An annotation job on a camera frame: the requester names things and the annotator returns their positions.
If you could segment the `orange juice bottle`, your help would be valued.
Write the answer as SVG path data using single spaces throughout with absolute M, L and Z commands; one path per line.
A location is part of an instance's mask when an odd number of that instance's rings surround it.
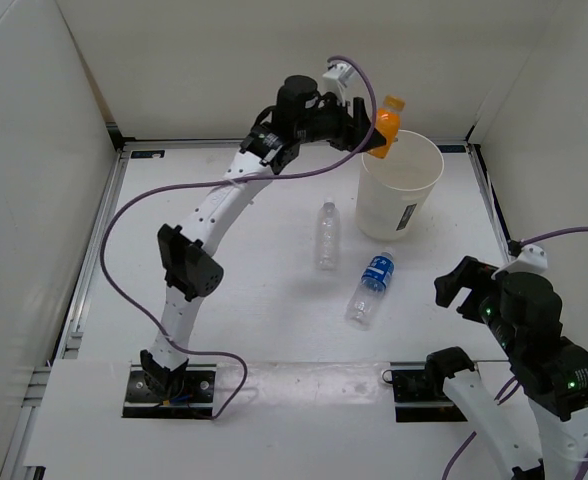
M 384 137 L 382 146 L 372 148 L 368 154 L 383 159 L 389 152 L 401 127 L 401 113 L 405 108 L 405 101 L 397 96 L 386 95 L 382 105 L 378 108 L 376 130 Z

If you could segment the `blue label water bottle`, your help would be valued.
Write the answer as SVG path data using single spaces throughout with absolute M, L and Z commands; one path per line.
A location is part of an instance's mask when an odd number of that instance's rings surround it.
M 359 330 L 368 330 L 382 303 L 395 270 L 395 251 L 384 248 L 363 271 L 345 311 L 345 320 Z

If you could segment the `clear plastic bottle white cap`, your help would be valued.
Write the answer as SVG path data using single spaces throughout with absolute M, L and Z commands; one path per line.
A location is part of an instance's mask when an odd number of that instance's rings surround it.
M 315 264 L 320 270 L 335 270 L 340 259 L 341 219 L 332 197 L 326 197 L 316 221 Z

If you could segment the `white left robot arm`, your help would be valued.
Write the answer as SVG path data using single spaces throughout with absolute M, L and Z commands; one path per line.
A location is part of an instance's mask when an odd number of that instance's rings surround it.
M 223 279 L 215 261 L 218 246 L 243 210 L 300 152 L 302 145 L 326 141 L 338 151 L 361 152 L 383 144 L 361 98 L 349 102 L 346 89 L 354 70 L 337 64 L 315 80 L 288 77 L 276 102 L 257 117 L 224 175 L 203 202 L 176 226 L 163 225 L 157 234 L 165 270 L 166 299 L 160 330 L 153 345 L 140 353 L 147 386 L 171 400 L 184 388 L 186 348 L 199 308 Z

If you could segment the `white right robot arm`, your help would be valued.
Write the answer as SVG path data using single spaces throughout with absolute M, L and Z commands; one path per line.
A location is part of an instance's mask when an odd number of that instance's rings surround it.
M 472 425 L 503 479 L 588 479 L 588 351 L 562 334 L 562 300 L 542 275 L 466 256 L 434 282 L 438 306 L 461 289 L 466 320 L 488 327 L 534 414 L 541 448 L 520 441 L 459 347 L 426 358 L 423 387 L 448 398 Z

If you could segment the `cream plastic bin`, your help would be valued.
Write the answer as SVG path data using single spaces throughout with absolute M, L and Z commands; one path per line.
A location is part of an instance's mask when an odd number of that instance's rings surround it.
M 444 171 L 440 149 L 427 137 L 401 130 L 383 159 L 362 156 L 355 222 L 367 236 L 405 236 Z

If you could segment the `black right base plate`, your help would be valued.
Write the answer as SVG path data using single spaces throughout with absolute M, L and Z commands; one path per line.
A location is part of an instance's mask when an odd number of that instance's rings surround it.
M 382 371 L 381 380 L 392 388 L 395 421 L 399 424 L 467 421 L 447 396 L 434 391 L 423 364 L 391 363 Z

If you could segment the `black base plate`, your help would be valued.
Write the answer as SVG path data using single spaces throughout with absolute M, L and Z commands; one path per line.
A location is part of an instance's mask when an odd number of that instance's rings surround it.
M 391 363 L 382 371 L 381 380 L 392 388 L 395 421 L 399 424 L 467 421 L 447 396 L 434 391 L 423 364 Z
M 169 389 L 154 385 L 140 365 L 129 370 L 121 417 L 208 420 L 213 416 L 215 364 L 187 366 Z

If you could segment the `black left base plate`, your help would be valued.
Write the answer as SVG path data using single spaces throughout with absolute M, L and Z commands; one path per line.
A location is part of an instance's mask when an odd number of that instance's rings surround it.
M 154 385 L 140 365 L 129 370 L 121 417 L 208 420 L 213 416 L 215 364 L 187 366 L 169 389 Z

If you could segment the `aluminium table edge rail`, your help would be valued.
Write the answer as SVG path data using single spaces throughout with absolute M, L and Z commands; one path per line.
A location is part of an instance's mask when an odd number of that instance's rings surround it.
M 85 328 L 83 316 L 89 307 L 89 287 L 98 263 L 99 243 L 114 211 L 115 199 L 120 191 L 126 168 L 123 150 L 124 147 L 119 146 L 110 162 L 110 171 L 91 233 L 85 243 L 82 263 L 74 277 L 73 290 L 65 305 L 55 342 L 46 351 L 45 359 L 28 370 L 28 383 L 22 391 L 18 421 L 0 471 L 0 479 L 41 479 L 44 475 L 43 466 L 25 466 L 23 462 L 54 363 L 61 359 L 75 359 L 78 356 Z

